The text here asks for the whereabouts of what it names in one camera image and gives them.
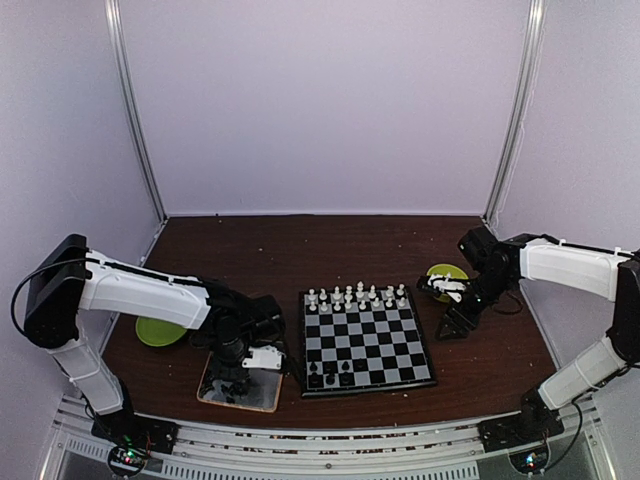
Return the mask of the black and grey chessboard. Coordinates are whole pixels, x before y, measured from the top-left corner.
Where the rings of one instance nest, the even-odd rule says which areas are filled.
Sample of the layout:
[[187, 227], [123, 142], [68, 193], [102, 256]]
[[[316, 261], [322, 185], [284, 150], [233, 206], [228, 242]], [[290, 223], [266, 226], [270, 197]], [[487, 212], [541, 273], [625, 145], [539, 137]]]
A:
[[[299, 318], [301, 336], [302, 385], [305, 398], [335, 397], [394, 391], [437, 385], [435, 369], [428, 350], [422, 323], [419, 319], [412, 293], [405, 286], [405, 295], [386, 298], [386, 288], [371, 285], [308, 289], [299, 294]], [[372, 307], [378, 298], [380, 306]], [[399, 308], [400, 298], [406, 305]], [[385, 302], [392, 299], [394, 305], [387, 308]], [[341, 371], [347, 361], [349, 370]], [[354, 362], [366, 365], [362, 371], [354, 370]], [[312, 362], [318, 370], [312, 372]], [[325, 373], [323, 364], [331, 362], [333, 371]], [[322, 386], [311, 389], [308, 377], [316, 373], [322, 376]], [[349, 373], [351, 384], [341, 386], [339, 376]], [[328, 386], [325, 378], [335, 375], [335, 383]]]

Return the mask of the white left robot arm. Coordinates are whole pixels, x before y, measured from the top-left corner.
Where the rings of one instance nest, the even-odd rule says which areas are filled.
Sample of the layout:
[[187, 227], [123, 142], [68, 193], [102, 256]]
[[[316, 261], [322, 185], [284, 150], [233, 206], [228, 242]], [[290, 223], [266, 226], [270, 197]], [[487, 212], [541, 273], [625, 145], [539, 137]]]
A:
[[31, 344], [46, 350], [84, 395], [94, 416], [123, 444], [144, 433], [124, 382], [87, 343], [79, 311], [147, 317], [197, 332], [215, 360], [234, 373], [278, 371], [284, 332], [275, 298], [250, 298], [219, 281], [172, 275], [112, 259], [80, 234], [64, 238], [15, 288], [25, 291], [24, 317], [11, 319]]

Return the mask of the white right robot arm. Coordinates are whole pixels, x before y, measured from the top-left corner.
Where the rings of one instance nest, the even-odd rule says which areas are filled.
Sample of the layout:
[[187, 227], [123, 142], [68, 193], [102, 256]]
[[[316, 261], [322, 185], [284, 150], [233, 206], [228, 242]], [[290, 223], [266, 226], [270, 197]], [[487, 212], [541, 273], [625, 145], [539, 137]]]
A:
[[421, 279], [422, 291], [450, 299], [436, 330], [439, 340], [467, 337], [481, 314], [523, 280], [583, 291], [614, 306], [612, 324], [601, 339], [523, 395], [510, 427], [519, 440], [530, 442], [553, 431], [561, 408], [638, 365], [638, 252], [572, 244], [546, 234], [499, 240], [486, 227], [469, 230], [458, 248], [476, 277], [428, 274]]

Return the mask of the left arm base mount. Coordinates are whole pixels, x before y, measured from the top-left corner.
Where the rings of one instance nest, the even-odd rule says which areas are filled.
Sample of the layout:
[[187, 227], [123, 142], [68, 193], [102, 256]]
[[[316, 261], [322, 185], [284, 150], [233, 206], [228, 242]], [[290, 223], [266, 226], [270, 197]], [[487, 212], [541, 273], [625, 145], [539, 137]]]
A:
[[117, 477], [130, 478], [141, 473], [154, 454], [171, 454], [178, 430], [174, 422], [136, 417], [133, 429], [123, 433], [122, 429], [111, 428], [97, 417], [91, 434], [113, 444], [106, 460], [111, 472]]

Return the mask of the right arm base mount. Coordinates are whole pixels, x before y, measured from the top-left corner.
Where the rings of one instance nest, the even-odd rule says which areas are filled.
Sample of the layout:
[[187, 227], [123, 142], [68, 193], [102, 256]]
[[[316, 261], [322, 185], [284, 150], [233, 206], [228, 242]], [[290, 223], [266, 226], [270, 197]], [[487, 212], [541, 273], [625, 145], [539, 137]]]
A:
[[520, 415], [485, 420], [478, 424], [486, 453], [506, 451], [513, 469], [526, 476], [542, 474], [551, 464], [549, 440], [564, 433], [560, 420], [526, 425]]

